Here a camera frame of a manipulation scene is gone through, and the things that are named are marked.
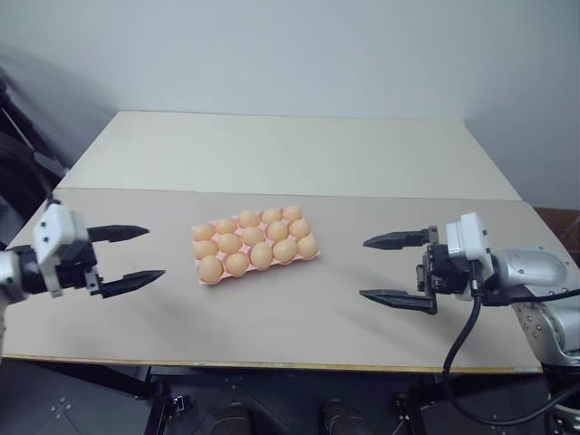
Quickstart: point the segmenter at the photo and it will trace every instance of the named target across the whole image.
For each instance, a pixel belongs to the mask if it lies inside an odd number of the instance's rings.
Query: floor
[[[143,370],[121,367],[131,376]],[[397,392],[416,385],[416,375],[253,371],[194,371],[154,368],[174,395],[187,394],[192,411],[171,421],[167,435],[208,435],[216,417],[232,401],[246,404],[256,417],[260,435],[317,435],[317,412],[340,398],[355,406],[376,434],[390,435],[399,420],[393,407]],[[488,391],[464,399],[482,415],[513,417],[546,397],[543,382]],[[150,404],[26,362],[0,364],[0,435],[131,435],[141,434]],[[541,421],[515,428],[490,428],[458,415],[448,404],[423,411],[429,435],[543,434]],[[396,435],[405,435],[404,425]]]

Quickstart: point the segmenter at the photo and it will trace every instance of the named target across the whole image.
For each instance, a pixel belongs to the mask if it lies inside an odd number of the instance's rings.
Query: egg carton
[[[244,210],[239,215],[212,220],[191,230],[198,282],[202,285],[214,285],[231,276],[240,277],[253,270],[264,271],[271,266],[285,266],[320,255],[310,223],[298,206],[265,211]],[[263,245],[256,247],[260,238],[267,248]],[[267,252],[260,256],[263,253],[257,252],[258,249],[269,250],[271,257],[268,259]]]

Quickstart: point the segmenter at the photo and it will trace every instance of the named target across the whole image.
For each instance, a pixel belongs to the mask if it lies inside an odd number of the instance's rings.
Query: brown egg
[[[206,256],[214,256],[218,253],[218,245],[216,242],[212,242],[211,240],[201,240],[196,242],[193,246],[193,252],[196,255],[198,260]]]
[[[229,256],[226,260],[226,270],[235,276],[243,275],[249,265],[247,255],[241,252]]]
[[[284,207],[284,210],[282,210],[282,217],[290,222],[294,222],[302,217],[302,209],[300,206]]]
[[[262,222],[265,224],[271,224],[272,222],[276,222],[282,218],[282,212],[280,208],[269,208],[265,212],[262,213]]]
[[[220,251],[235,254],[242,247],[242,242],[235,234],[227,233],[221,235],[217,241],[217,246]]]
[[[286,263],[298,254],[298,246],[294,240],[287,238],[276,243],[273,252],[276,260]]]
[[[272,263],[272,248],[266,242],[259,242],[250,252],[250,261],[258,269],[268,269]]]
[[[237,221],[242,228],[257,227],[260,225],[260,219],[256,213],[250,210],[242,211],[237,217]]]
[[[282,222],[281,220],[272,222],[270,225],[268,225],[266,235],[270,240],[279,242],[280,240],[288,237],[288,224]]]
[[[204,283],[215,284],[224,273],[221,261],[215,256],[206,256],[198,266],[199,279]]]
[[[236,228],[236,222],[230,218],[220,219],[216,224],[216,231],[219,234],[233,233],[236,231]]]
[[[265,240],[262,230],[256,227],[244,228],[242,238],[244,239],[244,243],[246,245],[250,245],[251,247],[256,243],[263,242]]]
[[[296,238],[306,237],[310,234],[310,224],[306,219],[298,219],[290,224],[289,230]]]
[[[191,234],[196,242],[200,240],[210,240],[211,237],[216,234],[216,229],[211,224],[198,225],[191,229]]]
[[[315,256],[318,252],[318,240],[316,240],[313,235],[303,237],[298,240],[298,254],[305,258],[310,258]]]

